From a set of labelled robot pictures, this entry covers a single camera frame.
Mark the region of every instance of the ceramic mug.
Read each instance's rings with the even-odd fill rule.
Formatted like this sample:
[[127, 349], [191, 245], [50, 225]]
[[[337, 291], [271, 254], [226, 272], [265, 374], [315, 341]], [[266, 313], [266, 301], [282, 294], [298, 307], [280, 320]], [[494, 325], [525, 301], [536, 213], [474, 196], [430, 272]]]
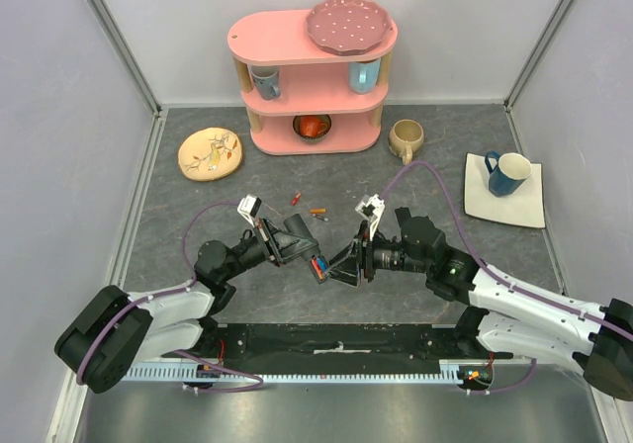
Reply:
[[380, 57], [365, 62], [350, 62], [347, 67], [349, 88], [357, 94], [371, 92], [378, 80], [379, 71]]
[[423, 143], [422, 125], [413, 120], [400, 120], [389, 132], [389, 149], [395, 156], [402, 158], [404, 164], [411, 163], [413, 155]]
[[253, 83], [264, 100], [273, 100], [281, 95], [279, 89], [279, 67], [274, 65], [253, 65], [250, 68]]
[[329, 129], [329, 125], [316, 115], [306, 115], [299, 121], [299, 133], [314, 138]]
[[[491, 165], [491, 159], [497, 163], [495, 167]], [[498, 198], [512, 194], [532, 174], [532, 163], [518, 153], [489, 151], [484, 162], [491, 175], [488, 189]]]

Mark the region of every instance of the pink plate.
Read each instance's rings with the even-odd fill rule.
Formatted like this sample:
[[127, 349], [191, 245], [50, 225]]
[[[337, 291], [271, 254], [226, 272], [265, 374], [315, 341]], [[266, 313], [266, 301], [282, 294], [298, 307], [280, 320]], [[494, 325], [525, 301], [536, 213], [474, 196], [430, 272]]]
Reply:
[[392, 28], [389, 14], [370, 0], [326, 0], [306, 19], [308, 36], [337, 55], [359, 55], [380, 44]]

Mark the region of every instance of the mug handle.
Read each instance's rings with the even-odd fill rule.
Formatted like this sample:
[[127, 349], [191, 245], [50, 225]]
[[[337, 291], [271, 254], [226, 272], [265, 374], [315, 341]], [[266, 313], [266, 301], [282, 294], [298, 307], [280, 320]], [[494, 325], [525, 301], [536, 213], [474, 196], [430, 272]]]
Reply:
[[367, 64], [360, 64], [360, 72], [358, 73], [358, 83], [364, 84], [367, 82]]
[[412, 159], [413, 159], [413, 149], [411, 148], [410, 144], [408, 144], [405, 146], [405, 156], [403, 156], [403, 164], [411, 163]]
[[[489, 151], [488, 153], [486, 153], [486, 156], [484, 156], [484, 162], [486, 163], [486, 167], [488, 168], [488, 172], [490, 174], [493, 174], [493, 171], [495, 171], [495, 168], [498, 166], [498, 159], [500, 157], [501, 155], [498, 154], [496, 151]], [[491, 158], [497, 163], [495, 165], [495, 168], [491, 166]]]
[[273, 95], [277, 99], [281, 95], [281, 90], [277, 84], [270, 84], [270, 88], [273, 90]]
[[326, 130], [327, 130], [327, 123], [323, 122], [322, 124], [320, 124], [320, 128], [318, 129], [317, 134], [321, 134], [325, 132]]

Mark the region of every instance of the shelf tier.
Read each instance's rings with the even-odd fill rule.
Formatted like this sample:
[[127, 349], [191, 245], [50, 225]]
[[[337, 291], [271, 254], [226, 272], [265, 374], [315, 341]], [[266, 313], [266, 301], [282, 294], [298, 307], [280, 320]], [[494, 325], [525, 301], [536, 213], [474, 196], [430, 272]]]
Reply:
[[228, 47], [233, 56], [251, 65], [321, 64], [371, 60], [394, 48], [398, 27], [385, 40], [361, 55], [340, 56], [320, 50], [306, 33], [310, 10], [264, 11], [242, 18], [228, 31]]
[[369, 148], [380, 136], [370, 114], [332, 115], [332, 128], [323, 141], [306, 143], [293, 130], [293, 117], [263, 117], [262, 131], [250, 132], [255, 145], [268, 154], [350, 153]]
[[357, 94], [347, 83], [347, 64], [283, 65], [279, 68], [281, 96], [264, 100], [252, 89], [241, 93], [250, 110], [263, 116], [351, 114], [378, 107], [387, 97], [387, 84]]

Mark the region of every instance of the square white plate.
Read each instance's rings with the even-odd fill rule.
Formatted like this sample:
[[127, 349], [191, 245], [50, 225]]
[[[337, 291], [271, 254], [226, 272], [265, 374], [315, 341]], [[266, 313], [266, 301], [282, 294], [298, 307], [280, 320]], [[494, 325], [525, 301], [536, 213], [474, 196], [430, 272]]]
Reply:
[[545, 228], [543, 179], [540, 163], [532, 163], [532, 174], [509, 196], [498, 198], [488, 190], [490, 174], [484, 157], [466, 155], [464, 212], [474, 218], [523, 227]]

